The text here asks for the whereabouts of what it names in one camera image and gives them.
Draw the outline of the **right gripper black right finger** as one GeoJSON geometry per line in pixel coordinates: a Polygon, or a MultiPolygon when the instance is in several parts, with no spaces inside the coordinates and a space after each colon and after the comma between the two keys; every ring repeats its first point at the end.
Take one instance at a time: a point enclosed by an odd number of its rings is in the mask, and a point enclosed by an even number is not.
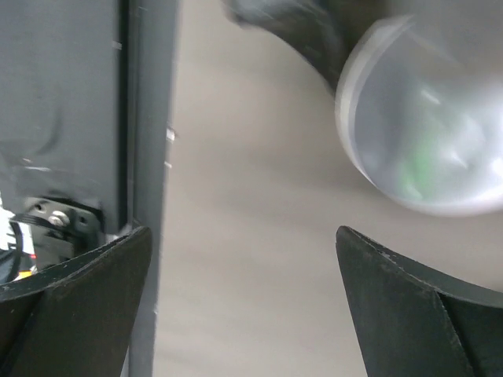
{"type": "Polygon", "coordinates": [[[369,376],[500,376],[502,294],[341,226],[336,255],[369,376]]]}

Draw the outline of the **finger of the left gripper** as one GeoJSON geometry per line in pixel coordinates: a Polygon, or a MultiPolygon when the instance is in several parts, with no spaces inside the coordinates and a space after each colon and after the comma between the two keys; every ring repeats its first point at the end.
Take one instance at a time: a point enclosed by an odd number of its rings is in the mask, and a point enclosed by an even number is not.
{"type": "Polygon", "coordinates": [[[348,48],[332,1],[225,1],[241,27],[257,27],[292,47],[336,91],[348,48]]]}

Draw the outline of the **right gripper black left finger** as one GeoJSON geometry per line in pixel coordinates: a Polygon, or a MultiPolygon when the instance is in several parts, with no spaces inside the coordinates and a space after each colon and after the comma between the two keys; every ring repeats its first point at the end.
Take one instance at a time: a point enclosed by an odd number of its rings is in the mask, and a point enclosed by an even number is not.
{"type": "Polygon", "coordinates": [[[1,286],[1,374],[119,376],[152,257],[138,227],[1,286]]]}

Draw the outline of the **clear round plastic jar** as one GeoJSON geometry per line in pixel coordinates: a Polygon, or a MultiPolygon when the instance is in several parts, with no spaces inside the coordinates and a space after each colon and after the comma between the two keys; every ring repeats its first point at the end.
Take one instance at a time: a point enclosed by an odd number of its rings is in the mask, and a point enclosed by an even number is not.
{"type": "Polygon", "coordinates": [[[355,168],[399,205],[440,217],[502,208],[502,85],[456,73],[413,17],[378,20],[359,39],[335,119],[355,168]]]}

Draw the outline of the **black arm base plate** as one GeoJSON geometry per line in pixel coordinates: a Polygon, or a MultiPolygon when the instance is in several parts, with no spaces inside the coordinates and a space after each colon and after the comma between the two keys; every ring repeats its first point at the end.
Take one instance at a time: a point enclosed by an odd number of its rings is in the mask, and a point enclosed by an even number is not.
{"type": "Polygon", "coordinates": [[[69,199],[126,223],[125,1],[1,4],[2,214],[69,199]]]}

